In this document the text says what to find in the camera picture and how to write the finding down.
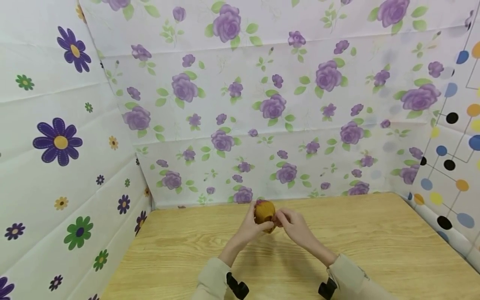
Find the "flower print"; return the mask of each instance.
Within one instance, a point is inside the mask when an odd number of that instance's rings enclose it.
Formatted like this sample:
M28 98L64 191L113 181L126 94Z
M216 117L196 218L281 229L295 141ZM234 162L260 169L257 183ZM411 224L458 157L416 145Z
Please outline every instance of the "flower print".
M282 115L286 103L287 101L282 96L275 94L270 99L262 101L260 111L265 119L276 119Z
M346 144L356 145L361 138L363 138L364 131L363 128L358 127L358 125L350 121L346 125L342 126L340 130L340 138L342 142Z
M219 16L213 21L213 34L222 43L235 39L240 33L240 10L228 4L222 5Z
M437 102L441 94L433 84L424 84L416 90L407 91L400 100L403 109L425 110Z
M130 130L144 130L150 126L150 112L139 105L133 107L132 111L124 113L122 117Z
M65 207L68 206L68 199L67 197L60 197L55 200L55 204L53 205L57 210L63 210Z
M178 99L185 102L192 102L194 97L198 97L198 87L190 82L190 77L185 73L180 73L172 77L173 93Z
M90 56L84 52L85 44L83 41L77 41L75 34L73 34L73 31L69 28L67 28L67 32L65 32L62 27L58 26L58 30L61 37L57 37L57 43L60 45L60 47L65 49L63 57L67 63L73 62L79 73L82 73L83 70L90 72L90 68L88 67L87 63L91 63L92 60L90 59Z
M212 144L215 149L220 151L229 152L232 150L232 146L235 145L233 137L227 135L223 130L217 130L210 137L212 138Z
M331 92L334 87L342 82L342 73L336 69L337 64L334 60L318 65L315 82L317 86L327 92Z
M148 59L152 58L152 54L148 52L147 49L145 49L142 45L131 45L131 47L133 58L136 60L147 61Z
M185 20L185 18L187 17L187 11L180 6L175 7L172 11L172 14L173 14L173 18L177 22L181 22Z
M434 61L428 64L428 74L430 74L430 76L433 78L440 77L440 73L442 73L443 70L445 70L444 66L438 61Z
M333 50L334 54L342 54L343 51L347 50L347 48L350 46L350 43L347 40L342 40L339 41L338 43L335 44L335 49Z
M384 28L397 24L405 16L409 4L410 0L385 0L378 8L377 20L382 21Z
M276 172L276 179L280 182L287 183L292 182L297 176L297 166L286 163L280 170Z
M28 78L26 75L17 75L15 81L18 83L18 87L23 88L25 91L33 90L35 84L32 82L32 78Z
M51 163L56 158L60 166L64 167L69 163L69 157L77 159L78 151L75 149L83 145L81 138L73 137L77 133L74 125L65 128L65 122L61 118L54 118L53 127L45 122L40 122L36 127L44 136L36 137L33 140L33 147L46 149L42 154L45 163Z
M81 248L84 246L85 240L88 240L92 233L93 223L90 223L90 217L78 217L75 224L70 224L67 227L67 235L63 239L63 243L69 244L68 250L73 250L75 247Z
M119 206L117 206L119 214L126 214L127 210L130 209L130 199L128 199L128 195L122 195L119 199Z
M23 235L25 230L25 226L23 223L13 223L12 227L8 227L6 229L7 233L5 233L5 237L8 240L14 239L16 240L19 236Z
M54 291L56 289L59 288L59 286L61 285L61 281L63 280L63 277L61 275L58 275L58 276L55 276L53 277L53 280L50 281L50 291Z
M290 31L288 35L288 45L293 46L294 48L300 48L307 42L298 30L295 32Z

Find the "blue dot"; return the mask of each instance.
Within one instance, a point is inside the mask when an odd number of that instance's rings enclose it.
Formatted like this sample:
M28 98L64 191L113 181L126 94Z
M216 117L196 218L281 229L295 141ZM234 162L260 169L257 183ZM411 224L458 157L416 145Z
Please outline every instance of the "blue dot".
M468 145L475 151L480 151L480 135L474 135L468 141Z
M458 58L456 59L456 63L458 65L461 65L467 60L468 60L468 51L466 50L460 51L460 53L458 54Z
M420 181L421 187L423 187L424 190L430 191L433 189L433 184L428 178L424 178Z

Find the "beige sleeve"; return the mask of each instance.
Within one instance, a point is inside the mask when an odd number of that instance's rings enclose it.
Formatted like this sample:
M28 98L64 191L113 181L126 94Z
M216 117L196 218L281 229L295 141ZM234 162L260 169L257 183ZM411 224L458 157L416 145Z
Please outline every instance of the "beige sleeve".
M230 267L218 258L211 258L198 276L192 300L223 300L227 292L227 273Z
M335 293L343 300L395 300L383 287L368 278L353 261L340 254L328 269L337 284Z

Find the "purple flower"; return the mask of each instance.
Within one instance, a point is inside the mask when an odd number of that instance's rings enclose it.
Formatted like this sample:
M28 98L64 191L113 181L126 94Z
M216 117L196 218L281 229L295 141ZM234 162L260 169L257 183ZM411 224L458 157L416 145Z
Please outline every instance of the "purple flower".
M400 177L403 178L405 184L413 184L415 177L419 171L420 165L413 165L409 168L403 168L400 171Z
M355 186L348 190L349 195L366 195L370 190L370 185L366 182L359 181Z
M305 41L305 38L300 34L300 31L290 31L288 35L288 45L293 46L294 48L300 48L307 42Z
M228 91L230 92L230 97L232 97L232 98L240 97L242 90L243 90L243 85L239 84L236 81L234 81L228 87Z
M116 12L120 8L125 8L130 5L130 0L102 0L102 2L110 4L110 7Z
M416 90L409 90L402 96L403 109L428 109L433 103L437 102L437 97L441 94L433 84L424 84Z
M438 61L428 64L428 74L430 74L430 76L433 78L440 77L440 73L443 72L443 70L445 70L444 66Z
M183 7L180 7L180 6L175 7L172 11L172 14L173 14L173 18L177 22L181 22L185 20L185 18L187 17L187 12Z
M130 97L132 97L132 99L140 101L140 92L133 86L127 87L127 93L130 95Z
M416 159L422 159L423 157L423 152L418 149L417 147L411 147L409 149L410 153L412 154L412 156Z
M278 74L275 74L272 76L272 81L273 81L273 85L277 88L281 88L282 87L282 83L283 83L283 78L282 76L278 75Z
M384 28L397 24L405 16L409 4L410 0L385 0L378 8L377 20L382 21Z
M284 150L279 150L276 154L281 159L287 159L288 158L288 153Z
M195 56L193 56L192 54L187 54L182 58L182 60L183 62L181 63L181 65L184 68L188 68L188 67L191 67L195 62Z
M386 70L381 70L380 72L378 72L374 79L375 79L375 82L373 83L373 85L375 86L383 86L385 85L385 83L387 82L387 79L390 78L390 72L389 71L386 71Z
M252 202L253 193L251 188L242 186L239 188L238 192L233 195L233 201L238 204L250 203Z
M198 97L198 87L190 82L190 77L180 73L172 77L173 93L180 100L191 103L194 97Z
M315 82L317 86L327 92L331 92L334 87L339 86L342 82L342 73L336 69L337 65L334 60L318 65Z
M343 51L347 50L349 46L350 46L350 43L346 39L339 41L338 43L335 44L335 49L333 50L333 53L341 54L343 53Z
M228 4L222 5L219 16L213 21L213 34L222 43L233 40L239 35L241 17L240 10Z
M152 58L152 54L148 52L142 45L132 45L131 47L133 58L140 61L147 61L148 59Z
M265 119L276 119L282 115L287 101L279 94L272 95L270 99L262 101L260 111Z
M210 137L216 150L228 152L232 150L233 145L235 145L233 137L227 135L223 130L217 130Z
M165 177L162 178L163 186L168 187L169 190L176 189L181 186L181 176L174 171L168 171Z
M54 118L53 127L45 122L40 122L36 127L44 136L33 140L33 147L46 149L42 154L45 163L51 163L56 158L60 166L68 165L71 157L77 159L78 151L75 149L83 145L81 138L73 137L77 133L74 125L65 128L65 122L60 118Z
M342 142L346 144L356 145L361 138L363 138L363 128L350 121L346 125L342 126L340 130L340 138Z
M135 106L132 111L123 115L123 122L128 124L130 130L144 130L150 125L150 112L141 106Z
M200 122L201 119L202 117L200 117L199 115L193 114L191 117L188 118L188 123L190 124L190 126L199 126L200 124L202 124Z
M352 109L351 109L352 112L350 113L350 115L352 117L356 116L362 111L362 109L363 109L363 104L357 104L354 107L352 107Z
M285 163L280 170L276 172L276 179L281 183L292 182L297 176L297 166Z

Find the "wood grain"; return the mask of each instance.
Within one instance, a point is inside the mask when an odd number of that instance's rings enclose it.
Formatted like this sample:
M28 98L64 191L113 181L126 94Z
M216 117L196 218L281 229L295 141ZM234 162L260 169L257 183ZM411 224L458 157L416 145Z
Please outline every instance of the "wood grain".
M318 239L399 299L480 299L479 274L393 193L279 200L275 206L302 212ZM247 208L153 211L102 300L189 299L201 269L218 256ZM319 300L318 286L327 279L321 263L281 228L248 245L233 274L249 286L249 300ZM235 298L228 291L225 299Z

